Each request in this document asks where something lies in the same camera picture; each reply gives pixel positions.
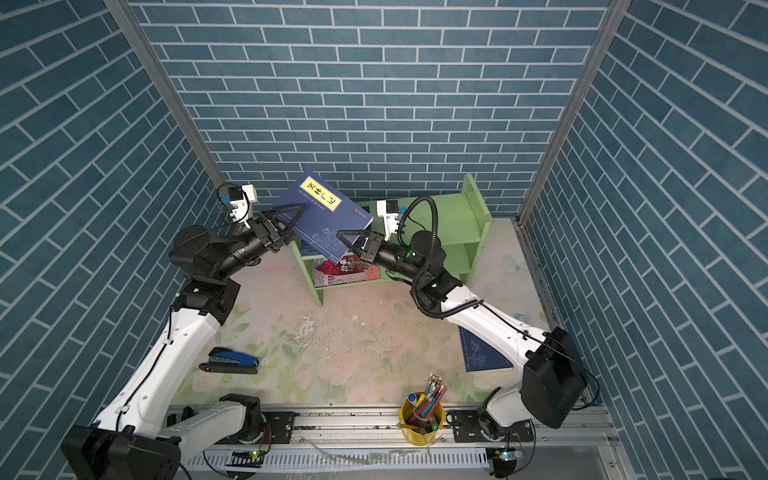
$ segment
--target yellow book title label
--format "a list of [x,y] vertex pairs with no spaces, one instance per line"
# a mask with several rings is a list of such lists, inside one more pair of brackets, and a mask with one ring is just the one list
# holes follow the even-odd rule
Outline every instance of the yellow book title label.
[[341,200],[336,195],[320,186],[312,177],[307,177],[301,187],[332,212],[341,204]]

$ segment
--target red book cover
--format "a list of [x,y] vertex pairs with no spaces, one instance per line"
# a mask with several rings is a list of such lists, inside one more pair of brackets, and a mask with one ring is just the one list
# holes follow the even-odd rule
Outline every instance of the red book cover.
[[345,283],[379,280],[379,268],[360,258],[349,255],[343,257],[338,265],[325,259],[315,260],[315,287],[343,285]]

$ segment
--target book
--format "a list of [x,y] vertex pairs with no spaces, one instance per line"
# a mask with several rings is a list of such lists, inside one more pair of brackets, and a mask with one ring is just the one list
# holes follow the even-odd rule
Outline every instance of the book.
[[467,372],[482,370],[510,369],[514,366],[497,349],[480,340],[469,330],[458,328],[458,336],[462,340],[464,366]]
[[[363,207],[363,209],[366,212],[370,213],[370,209],[368,207]],[[371,230],[370,224],[364,230],[370,231]],[[358,247],[358,248],[362,248],[362,246],[365,245],[365,244],[366,244],[365,237],[359,237],[357,240],[352,242],[352,245],[354,245],[355,247]],[[307,243],[306,241],[302,241],[302,242],[299,243],[299,253],[301,254],[302,257],[310,257],[310,256],[315,256],[315,255],[323,255],[319,250],[317,250],[315,247],[313,247],[311,243]]]
[[[336,238],[336,233],[339,230],[365,230],[373,222],[370,213],[311,170],[301,173],[272,207],[289,205],[304,207],[293,231],[334,264],[338,264],[348,250]],[[277,219],[288,224],[293,215],[280,214]],[[348,240],[354,243],[357,238],[350,236]]]
[[377,266],[361,261],[356,255],[342,258],[338,265],[329,260],[318,259],[314,261],[313,266],[315,287],[368,282],[381,278]]

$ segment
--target book on shelf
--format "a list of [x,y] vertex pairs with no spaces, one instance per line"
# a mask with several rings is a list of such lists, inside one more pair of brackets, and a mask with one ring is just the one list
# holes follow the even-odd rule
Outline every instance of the book on shelf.
[[355,255],[342,258],[338,264],[324,258],[317,259],[313,267],[315,287],[369,282],[381,278],[377,266],[363,262]]
[[[334,264],[338,264],[347,253],[344,243],[336,238],[339,230],[365,230],[373,217],[371,214],[333,185],[324,181],[320,175],[305,170],[298,176],[272,207],[301,205],[304,208],[301,218],[293,231],[309,247],[314,248]],[[278,220],[289,223],[295,213],[280,214]],[[348,237],[350,243],[358,237]]]

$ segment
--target blue book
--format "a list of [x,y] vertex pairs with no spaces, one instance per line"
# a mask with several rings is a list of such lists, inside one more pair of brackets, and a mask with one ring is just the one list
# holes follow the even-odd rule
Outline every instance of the blue book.
[[[373,222],[373,217],[364,208],[310,170],[305,170],[272,207],[289,205],[304,207],[293,231],[334,263],[340,262],[347,252],[336,233],[339,230],[365,230]],[[293,215],[281,214],[277,218],[288,224]],[[349,237],[350,243],[356,240],[357,237]]]
[[497,349],[480,340],[469,330],[458,328],[458,336],[462,339],[464,366],[467,372],[482,370],[509,369],[514,367]]

